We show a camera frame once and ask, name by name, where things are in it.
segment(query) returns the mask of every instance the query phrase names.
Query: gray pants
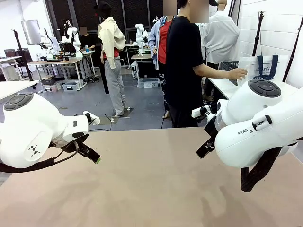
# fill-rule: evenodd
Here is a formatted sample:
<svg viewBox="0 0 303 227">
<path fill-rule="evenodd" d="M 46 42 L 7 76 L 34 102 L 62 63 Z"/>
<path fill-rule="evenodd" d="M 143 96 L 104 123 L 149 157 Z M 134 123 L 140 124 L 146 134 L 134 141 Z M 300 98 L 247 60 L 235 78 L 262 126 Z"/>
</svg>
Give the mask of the gray pants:
<svg viewBox="0 0 303 227">
<path fill-rule="evenodd" d="M 112 100 L 113 107 L 116 111 L 116 116 L 120 116 L 124 114 L 124 106 L 122 102 L 125 102 L 120 57 L 115 58 L 115 65 L 116 68 L 111 69 L 108 60 L 105 60 L 105 77 L 108 83 L 110 99 Z"/>
</svg>

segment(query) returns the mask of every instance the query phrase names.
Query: beige jacket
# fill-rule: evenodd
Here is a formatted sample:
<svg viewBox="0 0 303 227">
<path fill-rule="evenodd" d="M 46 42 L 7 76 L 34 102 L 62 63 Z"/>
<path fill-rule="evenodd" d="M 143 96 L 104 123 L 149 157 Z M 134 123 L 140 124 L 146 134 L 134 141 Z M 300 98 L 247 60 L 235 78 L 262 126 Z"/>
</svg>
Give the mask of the beige jacket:
<svg viewBox="0 0 303 227">
<path fill-rule="evenodd" d="M 122 50 L 125 47 L 126 39 L 113 17 L 107 18 L 98 26 L 98 37 L 102 40 L 102 50 L 106 54 L 110 68 L 115 69 L 114 48 Z"/>
</svg>

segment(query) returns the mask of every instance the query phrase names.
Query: man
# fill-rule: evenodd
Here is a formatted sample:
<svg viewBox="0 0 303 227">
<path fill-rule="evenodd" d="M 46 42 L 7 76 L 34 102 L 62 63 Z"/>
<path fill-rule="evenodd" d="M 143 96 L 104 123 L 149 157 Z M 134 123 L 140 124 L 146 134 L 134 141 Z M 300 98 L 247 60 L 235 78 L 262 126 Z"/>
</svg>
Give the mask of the man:
<svg viewBox="0 0 303 227">
<path fill-rule="evenodd" d="M 167 38 L 167 102 L 174 128 L 196 127 L 191 111 L 203 105 L 202 77 L 242 79 L 247 75 L 244 69 L 229 72 L 219 71 L 204 65 L 201 50 L 201 36 L 198 26 L 190 23 L 192 0 L 178 0 L 180 12 L 173 20 Z"/>
<path fill-rule="evenodd" d="M 207 65 L 213 69 L 218 69 L 222 62 L 233 61 L 237 56 L 237 43 L 240 30 L 235 25 L 233 19 L 224 12 L 227 0 L 218 0 L 218 11 L 209 18 L 201 34 L 202 49 L 206 49 Z M 205 94 L 210 96 L 214 88 L 214 101 L 220 99 L 220 91 L 214 87 L 209 79 L 205 81 Z"/>
<path fill-rule="evenodd" d="M 125 95 L 119 52 L 125 47 L 126 39 L 110 16 L 111 10 L 112 7 L 104 1 L 101 1 L 96 8 L 96 13 L 102 18 L 102 23 L 98 26 L 98 37 L 102 40 L 101 62 L 105 67 L 110 99 L 116 116 L 122 116 Z"/>
<path fill-rule="evenodd" d="M 80 28 L 80 34 L 82 35 L 80 38 L 81 49 L 84 49 L 85 46 L 88 46 L 89 50 L 93 51 L 95 49 L 95 40 L 94 37 L 88 34 L 87 28 L 85 26 L 82 26 Z"/>
</svg>

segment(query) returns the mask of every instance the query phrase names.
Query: white shirt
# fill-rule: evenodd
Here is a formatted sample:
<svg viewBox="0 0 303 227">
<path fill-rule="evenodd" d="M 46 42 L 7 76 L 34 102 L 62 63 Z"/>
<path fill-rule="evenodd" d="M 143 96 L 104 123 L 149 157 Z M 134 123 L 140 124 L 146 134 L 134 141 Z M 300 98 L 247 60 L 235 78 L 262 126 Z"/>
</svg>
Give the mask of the white shirt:
<svg viewBox="0 0 303 227">
<path fill-rule="evenodd" d="M 240 30 L 225 12 L 217 11 L 201 32 L 202 52 L 205 46 L 207 62 L 219 64 L 237 59 Z"/>
<path fill-rule="evenodd" d="M 107 18 L 98 26 L 98 37 L 102 40 L 103 51 L 106 54 L 110 68 L 115 69 L 114 49 L 125 47 L 125 37 L 112 17 Z"/>
</svg>

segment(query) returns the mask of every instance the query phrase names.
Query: denim jacket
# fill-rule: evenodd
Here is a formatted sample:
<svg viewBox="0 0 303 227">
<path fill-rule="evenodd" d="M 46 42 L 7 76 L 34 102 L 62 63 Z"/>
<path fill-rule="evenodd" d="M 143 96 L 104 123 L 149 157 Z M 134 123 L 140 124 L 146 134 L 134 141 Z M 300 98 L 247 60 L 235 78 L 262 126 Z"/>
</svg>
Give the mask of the denim jacket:
<svg viewBox="0 0 303 227">
<path fill-rule="evenodd" d="M 151 49 L 151 57 L 153 59 L 153 63 L 155 64 L 155 69 L 159 70 L 159 63 L 158 63 L 158 52 L 157 54 L 153 54 L 153 49 L 156 47 L 159 50 L 159 43 L 160 43 L 160 28 L 163 27 L 165 24 L 167 16 L 161 17 L 151 29 L 150 34 L 148 35 L 148 46 Z"/>
</svg>

